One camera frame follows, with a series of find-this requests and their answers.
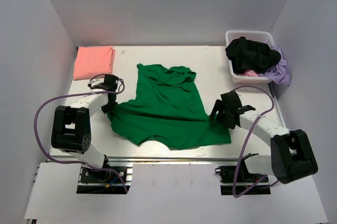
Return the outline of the green t shirt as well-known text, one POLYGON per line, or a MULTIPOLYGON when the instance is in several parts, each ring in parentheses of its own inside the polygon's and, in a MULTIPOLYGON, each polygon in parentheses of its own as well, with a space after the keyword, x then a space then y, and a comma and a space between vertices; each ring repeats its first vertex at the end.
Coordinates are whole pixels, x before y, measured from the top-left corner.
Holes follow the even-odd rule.
POLYGON ((113 132, 137 146, 155 140, 173 150, 231 143, 229 130, 205 112, 196 72, 160 64, 137 70, 136 97, 107 113, 113 132))

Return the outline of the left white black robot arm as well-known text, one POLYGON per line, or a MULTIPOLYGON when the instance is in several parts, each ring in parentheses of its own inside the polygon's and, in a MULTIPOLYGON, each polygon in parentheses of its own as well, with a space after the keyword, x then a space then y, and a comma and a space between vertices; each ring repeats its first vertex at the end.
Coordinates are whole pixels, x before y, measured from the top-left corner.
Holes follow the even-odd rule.
POLYGON ((99 110, 106 113, 116 105, 116 96, 125 88, 124 81, 115 75, 88 82, 90 92, 68 106, 55 109, 51 145, 54 149, 68 153, 83 165, 93 169, 99 181, 111 176, 107 157, 91 143, 91 117, 99 110))

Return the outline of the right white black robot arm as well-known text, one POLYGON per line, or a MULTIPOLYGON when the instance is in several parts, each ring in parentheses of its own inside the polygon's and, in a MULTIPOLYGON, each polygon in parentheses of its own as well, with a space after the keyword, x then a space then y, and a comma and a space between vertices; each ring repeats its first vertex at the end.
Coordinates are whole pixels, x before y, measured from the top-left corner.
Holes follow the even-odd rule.
POLYGON ((235 91, 222 94, 216 100, 210 120, 222 126, 248 130, 270 147, 270 155, 247 154, 238 161, 238 167, 221 166, 215 172, 222 182, 258 181, 262 176, 275 177, 282 184, 311 176, 318 172, 308 135, 301 129, 289 130, 261 115, 254 107, 242 105, 235 91))

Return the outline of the folded pink t shirt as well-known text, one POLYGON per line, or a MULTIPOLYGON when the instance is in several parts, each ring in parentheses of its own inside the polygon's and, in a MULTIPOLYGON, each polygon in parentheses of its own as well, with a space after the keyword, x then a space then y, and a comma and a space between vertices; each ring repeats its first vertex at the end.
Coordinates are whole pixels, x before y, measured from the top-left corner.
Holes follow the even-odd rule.
POLYGON ((111 74, 115 50, 113 46, 82 46, 74 63, 73 80, 91 79, 100 74, 111 74))

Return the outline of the pink garment in basket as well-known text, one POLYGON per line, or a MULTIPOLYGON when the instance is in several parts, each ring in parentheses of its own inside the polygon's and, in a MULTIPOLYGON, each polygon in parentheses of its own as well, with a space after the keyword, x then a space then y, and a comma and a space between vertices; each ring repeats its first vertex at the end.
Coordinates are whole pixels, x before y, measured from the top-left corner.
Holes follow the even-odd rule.
POLYGON ((247 76, 247 77, 259 77, 258 73, 254 70, 246 70, 241 76, 247 76))

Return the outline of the black garment in basket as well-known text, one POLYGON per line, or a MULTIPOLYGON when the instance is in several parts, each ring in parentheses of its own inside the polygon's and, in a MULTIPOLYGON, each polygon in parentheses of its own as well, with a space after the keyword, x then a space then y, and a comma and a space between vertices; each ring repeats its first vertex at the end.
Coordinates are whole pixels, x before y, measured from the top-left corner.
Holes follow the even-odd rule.
POLYGON ((281 54, 268 44, 247 40, 245 37, 232 40, 225 51, 235 74, 243 74, 247 70, 261 74, 281 60, 281 54))

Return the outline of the lilac garment in basket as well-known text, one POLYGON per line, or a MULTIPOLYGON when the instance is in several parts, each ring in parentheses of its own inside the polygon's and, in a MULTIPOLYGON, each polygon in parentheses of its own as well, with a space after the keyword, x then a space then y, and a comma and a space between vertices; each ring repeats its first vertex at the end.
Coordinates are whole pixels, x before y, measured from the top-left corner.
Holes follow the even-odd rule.
POLYGON ((291 74, 286 60, 282 56, 281 49, 276 46, 271 46, 271 49, 277 51, 281 55, 281 59, 276 65, 270 67, 266 72, 259 74, 259 76, 266 77, 278 85, 290 86, 291 74))

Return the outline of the white plastic laundry basket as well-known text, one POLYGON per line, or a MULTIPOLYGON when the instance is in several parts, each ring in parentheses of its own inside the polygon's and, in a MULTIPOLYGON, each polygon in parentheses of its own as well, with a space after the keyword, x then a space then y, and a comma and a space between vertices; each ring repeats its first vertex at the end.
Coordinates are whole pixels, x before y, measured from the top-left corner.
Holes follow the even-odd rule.
MULTIPOLYGON (((228 30, 225 33, 226 45, 229 45, 234 39, 245 37, 247 40, 253 40, 255 42, 262 42, 268 44, 268 46, 275 46, 274 39, 269 32, 260 30, 228 30)), ((229 60, 229 69, 232 76, 232 80, 235 84, 268 84, 271 82, 266 77, 253 77, 242 76, 234 73, 232 62, 229 60)))

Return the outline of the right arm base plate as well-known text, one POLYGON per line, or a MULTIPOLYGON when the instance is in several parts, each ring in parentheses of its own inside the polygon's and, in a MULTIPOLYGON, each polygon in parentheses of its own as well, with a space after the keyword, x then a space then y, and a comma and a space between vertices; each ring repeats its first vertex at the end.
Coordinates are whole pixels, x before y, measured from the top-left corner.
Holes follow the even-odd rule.
MULTIPOLYGON (((215 173, 221 178, 222 183, 233 183, 236 166, 219 166, 215 168, 215 173)), ((237 175, 237 182, 254 183, 258 181, 261 174, 249 173, 245 165, 240 165, 237 175)))

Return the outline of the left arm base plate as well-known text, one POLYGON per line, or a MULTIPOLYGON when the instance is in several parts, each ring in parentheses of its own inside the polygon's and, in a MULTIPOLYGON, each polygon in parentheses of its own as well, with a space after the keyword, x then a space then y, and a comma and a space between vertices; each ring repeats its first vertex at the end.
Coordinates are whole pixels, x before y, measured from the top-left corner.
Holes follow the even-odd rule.
MULTIPOLYGON (((127 166, 110 166, 110 169, 115 170, 124 182, 131 181, 132 168, 127 166)), ((82 167, 80 182, 83 184, 107 184, 116 179, 116 182, 121 183, 118 176, 112 171, 98 171, 87 167, 82 167)))

